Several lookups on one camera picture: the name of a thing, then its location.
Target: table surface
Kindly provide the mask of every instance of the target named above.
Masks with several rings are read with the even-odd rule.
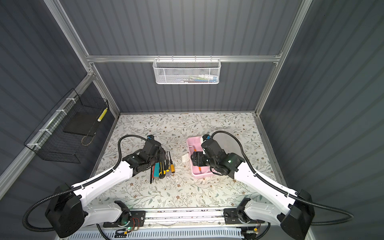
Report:
[[[227,176],[196,179],[192,176],[189,162],[181,161],[181,156],[187,153],[187,138],[216,130],[234,134],[242,143],[253,167],[276,180],[252,113],[121,115],[96,173],[115,165],[118,158],[117,142],[126,134],[153,134],[155,140],[171,152],[175,173],[149,184],[150,170],[141,172],[102,193],[91,204],[109,204],[121,200],[130,209],[226,207],[237,206],[246,196],[269,203],[255,190]],[[226,152],[240,155],[237,143],[229,136],[217,134],[215,140]],[[127,138],[121,145],[124,157],[142,148],[143,141]]]

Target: red wire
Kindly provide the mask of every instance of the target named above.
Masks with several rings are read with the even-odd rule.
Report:
[[[137,223],[139,224],[138,226],[137,226],[137,228],[139,229],[139,226],[140,226],[140,221],[139,221],[139,219],[138,218],[135,218],[135,217],[133,217],[132,219],[137,219]]]

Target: yellow object in basket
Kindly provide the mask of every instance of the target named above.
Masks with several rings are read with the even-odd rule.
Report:
[[[105,116],[105,114],[107,113],[108,111],[108,108],[105,108],[103,113],[100,115],[100,117],[97,119],[98,122],[101,122],[101,120],[103,119],[103,117]]]

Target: white wire mesh basket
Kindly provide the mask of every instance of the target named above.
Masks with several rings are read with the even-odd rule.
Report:
[[[218,84],[220,68],[220,59],[207,62],[153,61],[157,84]]]

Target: black motor joint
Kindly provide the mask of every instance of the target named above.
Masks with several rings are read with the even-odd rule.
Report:
[[[166,152],[161,147],[161,143],[155,141],[154,138],[153,135],[148,135],[144,147],[139,154],[132,153],[122,159],[122,161],[128,162],[133,169],[133,176],[139,172],[144,172],[157,162],[165,161]]]
[[[132,218],[131,211],[122,201],[115,201],[115,203],[121,208],[121,215],[117,219],[116,223],[119,227],[124,227]]]
[[[203,141],[201,147],[204,152],[193,152],[192,164],[198,167],[208,166],[215,169],[220,175],[234,178],[234,173],[238,171],[237,167],[245,162],[244,158],[235,153],[227,154],[208,134],[203,136]]]

